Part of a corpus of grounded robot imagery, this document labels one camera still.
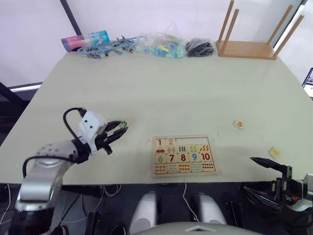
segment black floor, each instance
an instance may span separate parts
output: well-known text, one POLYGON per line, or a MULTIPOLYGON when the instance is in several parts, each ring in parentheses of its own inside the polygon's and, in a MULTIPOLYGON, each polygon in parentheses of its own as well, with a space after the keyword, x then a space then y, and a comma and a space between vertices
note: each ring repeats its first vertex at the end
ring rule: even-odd
MULTIPOLYGON (((187 184, 186 199, 190 201, 191 195, 199 192, 212 196, 219 204, 226 221, 229 225, 234 225, 231 213, 227 209, 227 202, 242 201, 239 193, 240 183, 211 183, 211 184, 187 184)), ((10 208, 14 208, 16 196, 19 190, 19 185, 11 185, 12 203, 10 208)), ((182 194, 184 184, 168 184, 168 185, 123 185, 121 191, 114 197, 104 197, 97 208, 97 211, 102 213, 102 219, 97 226, 96 235, 109 235, 111 229, 116 224, 124 224, 129 228, 133 212, 140 198, 150 192, 155 191, 162 201, 162 213, 159 217, 159 223, 191 221, 191 214, 183 201, 182 194)), ((4 211, 7 207, 7 189, 2 189, 0 192, 0 210, 4 211)), ((78 194, 62 191, 52 221, 54 228, 62 217, 65 210, 74 201, 78 194)), ((98 204, 98 198, 84 196, 86 211, 93 211, 98 204)), ((283 227, 279 224, 268 222, 266 218, 261 216, 258 211, 247 202, 243 202, 243 221, 245 228, 265 235, 287 235, 283 227)), ((11 218, 13 212, 8 211, 5 219, 11 218)), ((76 201, 70 209, 64 221, 72 222, 85 218, 81 198, 76 201)), ((83 235, 86 220, 76 223, 62 223, 67 225, 71 235, 83 235)), ((8 229, 9 222, 2 225, 0 234, 4 234, 8 229)))

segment clear plastic bag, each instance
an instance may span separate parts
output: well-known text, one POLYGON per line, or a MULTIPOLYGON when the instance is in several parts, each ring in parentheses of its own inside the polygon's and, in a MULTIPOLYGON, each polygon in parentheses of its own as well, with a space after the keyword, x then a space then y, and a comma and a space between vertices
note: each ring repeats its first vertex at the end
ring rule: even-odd
POLYGON ((181 58, 186 54, 183 39, 165 33, 137 37, 135 50, 165 58, 181 58))
POLYGON ((210 39, 194 38, 186 44, 188 57, 203 57, 212 55, 214 48, 210 39))

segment red car illustration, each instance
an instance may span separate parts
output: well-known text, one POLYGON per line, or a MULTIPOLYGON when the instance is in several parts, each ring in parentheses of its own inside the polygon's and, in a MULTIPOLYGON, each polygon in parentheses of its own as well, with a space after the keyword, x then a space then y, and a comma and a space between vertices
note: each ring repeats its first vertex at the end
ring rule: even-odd
POLYGON ((163 149, 163 148, 159 148, 157 151, 156 151, 156 153, 164 153, 165 152, 165 150, 163 149))

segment number puzzle board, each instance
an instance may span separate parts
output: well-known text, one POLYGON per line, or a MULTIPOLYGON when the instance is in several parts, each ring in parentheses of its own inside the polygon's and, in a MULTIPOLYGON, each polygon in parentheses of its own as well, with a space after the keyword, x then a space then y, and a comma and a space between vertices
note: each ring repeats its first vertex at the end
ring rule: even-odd
POLYGON ((219 173, 207 136, 154 137, 153 175, 219 173))

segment white table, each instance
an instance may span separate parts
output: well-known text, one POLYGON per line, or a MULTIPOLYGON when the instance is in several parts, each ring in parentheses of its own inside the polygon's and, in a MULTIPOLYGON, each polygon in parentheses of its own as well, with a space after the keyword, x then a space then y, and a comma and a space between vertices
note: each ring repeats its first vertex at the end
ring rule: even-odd
MULTIPOLYGON (((293 166, 293 177, 313 173, 313 106, 280 60, 165 59, 144 54, 94 60, 68 53, 37 91, 0 148, 0 181, 22 182, 22 163, 41 146, 72 139, 62 121, 71 107, 85 107, 131 126, 112 144, 66 173, 64 184, 241 182, 274 180, 279 172, 251 156, 293 166), (240 130, 235 119, 245 123, 240 130), (154 136, 208 135, 222 174, 152 177, 154 136)), ((70 115, 77 130, 79 117, 70 115)))

